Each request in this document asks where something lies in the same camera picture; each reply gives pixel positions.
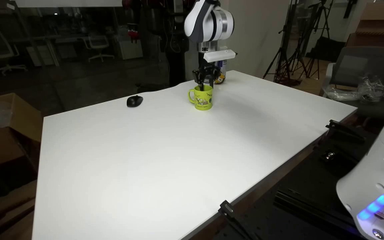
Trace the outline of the stack of cardboard boxes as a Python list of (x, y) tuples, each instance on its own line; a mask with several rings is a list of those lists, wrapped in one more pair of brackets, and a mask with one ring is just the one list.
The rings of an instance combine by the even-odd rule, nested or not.
[(359, 17), (345, 46), (384, 47), (384, 0), (367, 2)]

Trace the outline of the black clamp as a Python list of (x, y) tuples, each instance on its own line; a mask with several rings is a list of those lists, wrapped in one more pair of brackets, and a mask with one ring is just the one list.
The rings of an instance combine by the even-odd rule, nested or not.
[(245, 222), (241, 221), (234, 211), (233, 206), (227, 200), (220, 204), (218, 213), (225, 218), (227, 223), (245, 240), (259, 240), (256, 235), (249, 230)]
[(325, 127), (328, 129), (327, 136), (330, 140), (359, 144), (366, 142), (366, 137), (361, 135), (354, 127), (333, 119)]

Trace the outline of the group of black tripods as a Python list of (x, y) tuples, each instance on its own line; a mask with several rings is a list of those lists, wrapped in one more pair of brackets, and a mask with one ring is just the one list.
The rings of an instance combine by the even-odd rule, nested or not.
[(282, 30), (279, 49), (263, 78), (272, 76), (273, 82), (298, 86), (303, 78), (316, 74), (322, 45), (331, 41), (329, 15), (334, 0), (290, 0)]

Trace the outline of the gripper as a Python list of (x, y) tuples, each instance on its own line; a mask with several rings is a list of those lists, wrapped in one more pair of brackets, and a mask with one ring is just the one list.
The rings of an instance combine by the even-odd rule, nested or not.
[(209, 85), (214, 88), (221, 74), (220, 67), (215, 60), (217, 52), (198, 52), (198, 69), (193, 70), (196, 82), (200, 91), (204, 91), (205, 79), (209, 81)]

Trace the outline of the cardboard box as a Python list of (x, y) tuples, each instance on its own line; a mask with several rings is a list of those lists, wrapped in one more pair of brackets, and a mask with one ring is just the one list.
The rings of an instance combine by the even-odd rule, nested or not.
[(17, 94), (0, 95), (0, 102), (11, 105), (8, 127), (0, 127), (0, 165), (25, 157), (31, 146), (40, 143), (43, 117), (40, 111)]

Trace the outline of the white bottle with yellow label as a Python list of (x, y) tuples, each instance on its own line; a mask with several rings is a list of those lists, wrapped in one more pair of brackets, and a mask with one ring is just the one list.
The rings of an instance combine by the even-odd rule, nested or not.
[(226, 69), (227, 69), (227, 60), (218, 61), (217, 66), (220, 68), (220, 74), (218, 78), (214, 81), (214, 84), (222, 84), (226, 78)]

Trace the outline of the black computer mouse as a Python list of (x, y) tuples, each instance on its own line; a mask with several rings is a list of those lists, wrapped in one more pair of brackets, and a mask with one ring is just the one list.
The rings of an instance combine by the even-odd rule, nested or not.
[(142, 96), (139, 96), (139, 95), (134, 95), (134, 96), (128, 97), (128, 99), (126, 100), (126, 105), (128, 108), (138, 107), (142, 104), (143, 99), (144, 98)]

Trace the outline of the heap of clear plastic bags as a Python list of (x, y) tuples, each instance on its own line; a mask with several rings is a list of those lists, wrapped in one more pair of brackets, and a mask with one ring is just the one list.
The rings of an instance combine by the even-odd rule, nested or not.
[(384, 83), (377, 75), (366, 75), (358, 81), (353, 90), (341, 90), (337, 86), (323, 89), (326, 97), (335, 101), (380, 102), (384, 97)]

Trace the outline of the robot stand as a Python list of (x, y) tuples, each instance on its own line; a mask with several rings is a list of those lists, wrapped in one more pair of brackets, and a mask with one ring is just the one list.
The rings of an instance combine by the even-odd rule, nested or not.
[[(271, 215), (275, 206), (319, 230), (343, 240), (365, 240), (337, 196), (336, 184), (368, 152), (378, 136), (355, 128), (366, 142), (348, 143), (322, 137), (316, 150), (281, 177), (275, 170), (239, 200), (230, 202), (241, 221), (259, 240), (271, 240), (269, 231), (282, 231), (293, 240), (309, 238), (287, 216)], [(243, 239), (218, 212), (192, 234), (190, 240), (208, 240), (214, 235)]]

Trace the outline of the yellow-green printed mug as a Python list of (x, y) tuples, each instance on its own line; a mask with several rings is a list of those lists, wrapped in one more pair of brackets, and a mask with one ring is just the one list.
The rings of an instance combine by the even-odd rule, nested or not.
[(194, 105), (195, 109), (207, 111), (212, 108), (213, 87), (209, 85), (198, 85), (188, 91), (188, 99)]

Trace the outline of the black bag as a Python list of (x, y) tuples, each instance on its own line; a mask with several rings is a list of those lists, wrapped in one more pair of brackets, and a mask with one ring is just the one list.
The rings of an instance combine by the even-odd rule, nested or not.
[(336, 62), (346, 42), (336, 41), (327, 37), (320, 37), (315, 46), (305, 56), (310, 59)]

